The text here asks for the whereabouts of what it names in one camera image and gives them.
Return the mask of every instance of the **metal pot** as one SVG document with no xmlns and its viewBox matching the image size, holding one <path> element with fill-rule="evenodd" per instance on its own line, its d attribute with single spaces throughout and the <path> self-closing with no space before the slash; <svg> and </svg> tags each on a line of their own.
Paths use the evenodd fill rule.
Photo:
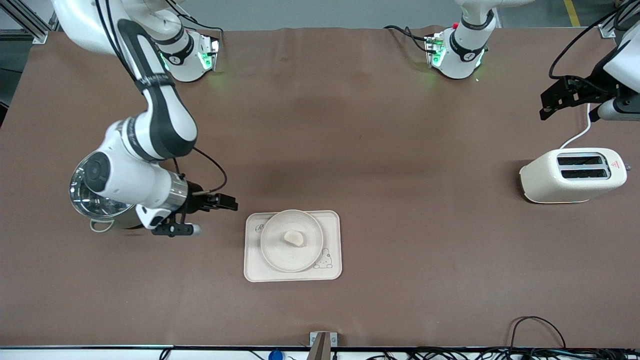
<svg viewBox="0 0 640 360">
<path fill-rule="evenodd" d="M 96 233 L 105 233 L 112 228 L 130 229 L 139 226 L 140 220 L 136 214 L 136 206 L 125 204 L 102 197 L 91 191 L 84 183 L 84 164 L 87 156 L 76 167 L 71 184 L 69 185 L 69 197 L 74 209 L 80 214 L 88 217 L 89 227 Z M 106 226 L 103 229 L 96 228 L 96 225 Z"/>
</svg>

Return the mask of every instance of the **plate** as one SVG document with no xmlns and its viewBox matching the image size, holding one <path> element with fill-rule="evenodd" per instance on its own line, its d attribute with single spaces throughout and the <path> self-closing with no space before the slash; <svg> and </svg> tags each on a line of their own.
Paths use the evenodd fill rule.
<svg viewBox="0 0 640 360">
<path fill-rule="evenodd" d="M 304 237 L 301 247 L 284 241 L 284 234 L 290 230 L 298 231 Z M 299 272 L 313 265 L 322 253 L 323 243 L 318 221 L 300 210 L 285 210 L 273 215 L 260 235 L 264 259 L 282 272 Z"/>
</svg>

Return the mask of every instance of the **white tray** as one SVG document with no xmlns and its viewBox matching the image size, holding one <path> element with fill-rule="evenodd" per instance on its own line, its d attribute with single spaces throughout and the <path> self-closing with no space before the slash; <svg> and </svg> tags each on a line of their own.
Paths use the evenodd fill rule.
<svg viewBox="0 0 640 360">
<path fill-rule="evenodd" d="M 324 233 L 324 247 L 316 263 L 300 272 L 281 272 L 269 265 L 260 250 L 264 224 L 277 213 L 256 213 L 246 219 L 244 230 L 244 277 L 251 282 L 334 280 L 342 273 L 340 217 L 334 211 L 306 211 L 316 218 Z"/>
</svg>

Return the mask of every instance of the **table surface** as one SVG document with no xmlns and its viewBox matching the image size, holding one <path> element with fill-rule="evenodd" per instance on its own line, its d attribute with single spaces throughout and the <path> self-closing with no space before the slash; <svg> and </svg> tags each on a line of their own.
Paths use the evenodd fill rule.
<svg viewBox="0 0 640 360">
<path fill-rule="evenodd" d="M 225 33 L 219 72 L 177 89 L 198 146 L 227 170 L 238 212 L 198 213 L 197 238 L 94 234 L 70 205 L 77 163 L 145 102 L 113 57 L 62 33 L 32 49 L 0 131 L 0 344 L 505 345 L 547 318 L 570 347 L 640 345 L 640 181 L 584 204 L 527 202 L 518 170 L 584 127 L 538 118 L 547 69 L 577 29 L 498 29 L 483 65 L 446 79 L 387 30 Z M 558 73 L 613 46 L 595 33 Z M 640 124 L 604 122 L 576 146 L 640 167 Z M 219 173 L 198 154 L 192 181 Z M 243 276 L 244 222 L 336 211 L 342 275 Z M 558 346 L 536 323 L 517 345 Z"/>
</svg>

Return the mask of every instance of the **blue round object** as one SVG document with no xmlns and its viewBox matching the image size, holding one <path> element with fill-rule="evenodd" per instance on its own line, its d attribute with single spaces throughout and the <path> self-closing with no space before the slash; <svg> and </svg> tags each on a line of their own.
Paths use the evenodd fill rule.
<svg viewBox="0 0 640 360">
<path fill-rule="evenodd" d="M 283 359 L 284 359 L 284 355 L 280 350 L 274 350 L 269 353 L 269 360 L 283 360 Z"/>
</svg>

